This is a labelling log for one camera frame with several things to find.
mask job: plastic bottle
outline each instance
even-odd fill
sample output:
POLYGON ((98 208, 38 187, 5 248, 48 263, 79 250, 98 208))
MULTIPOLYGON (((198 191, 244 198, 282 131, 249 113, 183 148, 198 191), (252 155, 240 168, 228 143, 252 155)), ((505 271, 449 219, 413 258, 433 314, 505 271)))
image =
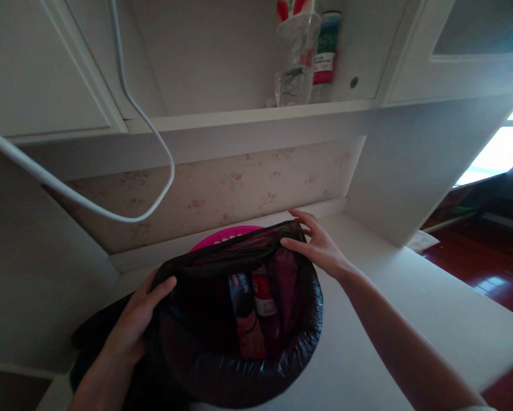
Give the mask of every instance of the plastic bottle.
POLYGON ((330 88, 334 69, 334 58, 338 45, 338 35, 342 24, 342 13, 327 11, 323 14, 321 32, 315 56, 315 73, 310 103, 330 101, 330 88))
POLYGON ((277 312, 265 266, 252 272, 251 282, 266 353, 273 357, 281 350, 281 317, 277 312))
POLYGON ((321 0, 277 1, 279 56, 275 96, 278 107, 309 102, 321 10, 321 0))

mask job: white cord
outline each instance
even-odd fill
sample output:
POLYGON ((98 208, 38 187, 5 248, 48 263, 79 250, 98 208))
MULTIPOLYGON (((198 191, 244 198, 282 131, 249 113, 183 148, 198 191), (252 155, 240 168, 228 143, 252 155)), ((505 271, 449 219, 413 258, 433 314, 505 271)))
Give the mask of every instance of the white cord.
POLYGON ((114 34, 114 46, 115 46, 115 57, 116 57, 116 63, 118 67, 118 73, 119 73, 119 80, 121 82, 121 88, 123 89, 123 93, 125 94, 125 97, 129 102, 132 104, 134 109, 140 114, 140 116, 144 119, 146 124, 150 127, 152 132, 155 134, 163 148, 165 149, 165 152, 167 153, 167 156, 169 157, 169 160, 171 162, 171 173, 169 175, 169 180, 167 181, 167 184, 165 184, 165 187, 163 188, 163 191, 157 197, 154 204, 149 208, 148 211, 146 211, 144 214, 142 214, 139 217, 124 217, 115 213, 112 213, 105 208, 102 208, 101 206, 93 203, 92 201, 88 200, 87 198, 83 197, 81 194, 77 193, 76 191, 72 190, 70 187, 65 185, 62 181, 60 181, 58 178, 56 178, 54 175, 49 173, 46 169, 44 169, 42 166, 40 166, 38 163, 33 161, 30 157, 28 157, 26 154, 24 154, 21 150, 19 150, 14 144, 7 141, 5 138, 0 136, 0 151, 5 154, 7 157, 9 157, 12 161, 14 161, 16 164, 24 168, 26 171, 31 173, 34 177, 36 177, 38 180, 40 180, 42 183, 47 184, 49 187, 55 189, 60 194, 62 194, 65 197, 68 197, 70 200, 75 201, 76 203, 79 203, 80 205, 103 215, 104 217, 108 217, 109 219, 121 221, 122 223, 138 223, 139 221, 145 220, 148 218, 151 213, 155 211, 155 209, 159 206, 161 201, 163 200, 163 197, 165 197, 165 194, 167 194, 167 191, 169 191, 169 188, 172 184, 172 181, 175 178, 175 162, 172 159, 171 152, 169 151, 169 148, 163 141, 163 138, 159 134, 159 131, 155 128, 154 124, 150 121, 148 116, 142 111, 142 109, 139 107, 139 105, 134 101, 134 99, 131 96, 131 93, 129 92, 129 89, 127 88, 127 83, 125 81, 125 68, 123 63, 123 50, 121 45, 121 35, 119 32, 119 19, 118 19, 118 11, 115 4, 115 0, 109 0, 109 6, 110 6, 110 13, 112 15, 112 30, 114 34))

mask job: trash bag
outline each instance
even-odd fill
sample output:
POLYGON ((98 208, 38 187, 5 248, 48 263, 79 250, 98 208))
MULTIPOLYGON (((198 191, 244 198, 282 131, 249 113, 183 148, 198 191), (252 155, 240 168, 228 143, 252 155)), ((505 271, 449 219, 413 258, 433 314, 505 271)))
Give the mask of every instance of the trash bag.
MULTIPOLYGON (((227 408, 262 404, 284 392, 317 347, 323 297, 313 264, 280 244, 305 241, 286 221, 165 262, 152 287, 176 276, 176 288, 154 310, 147 354, 137 364, 124 409, 182 408, 191 401, 227 408), (264 358, 241 356, 228 279, 265 273, 277 306, 276 349, 264 358)), ((102 349, 130 296, 87 320, 72 341, 80 349, 73 390, 102 349)))

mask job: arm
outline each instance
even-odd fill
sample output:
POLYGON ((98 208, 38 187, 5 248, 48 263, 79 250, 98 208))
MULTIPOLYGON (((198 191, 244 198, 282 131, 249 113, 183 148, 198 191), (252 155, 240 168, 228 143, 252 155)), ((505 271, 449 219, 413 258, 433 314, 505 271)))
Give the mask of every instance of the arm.
POLYGON ((150 293, 156 272, 132 295, 102 351, 81 380, 69 411, 112 411, 123 407, 132 372, 146 352, 142 333, 156 305, 176 285, 176 278, 171 277, 150 293))
POLYGON ((376 286, 351 264, 315 216, 290 213, 309 229, 309 244, 282 239, 281 244, 305 255, 335 278, 346 292, 370 341, 415 410, 456 410, 486 406, 459 374, 441 357, 376 286))

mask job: wooden floor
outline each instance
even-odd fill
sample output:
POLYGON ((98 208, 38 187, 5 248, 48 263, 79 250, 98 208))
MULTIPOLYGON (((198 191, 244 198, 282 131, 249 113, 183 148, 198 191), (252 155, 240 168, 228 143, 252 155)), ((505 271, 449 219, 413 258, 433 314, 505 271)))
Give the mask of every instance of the wooden floor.
MULTIPOLYGON (((432 233, 441 242, 423 256, 513 311, 513 233, 484 220, 432 233)), ((483 396, 498 411, 513 411, 513 370, 483 396)))

